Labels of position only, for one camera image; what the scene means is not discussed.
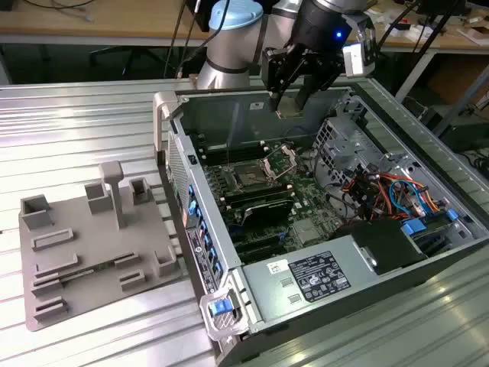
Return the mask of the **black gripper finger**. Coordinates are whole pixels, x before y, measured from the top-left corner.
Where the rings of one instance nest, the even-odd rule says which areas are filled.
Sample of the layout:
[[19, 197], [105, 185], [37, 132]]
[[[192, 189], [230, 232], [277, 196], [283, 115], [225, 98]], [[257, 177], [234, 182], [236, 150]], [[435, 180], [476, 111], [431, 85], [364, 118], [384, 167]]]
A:
[[313, 71], [306, 74], [300, 91], [295, 96], [297, 108], [303, 108], [310, 96], [320, 90], [327, 90], [340, 75], [340, 57], [316, 61]]
[[302, 44], [291, 44], [281, 49], [263, 49], [261, 79], [270, 93], [271, 111], [277, 111], [284, 92], [299, 77], [305, 60], [304, 51]]

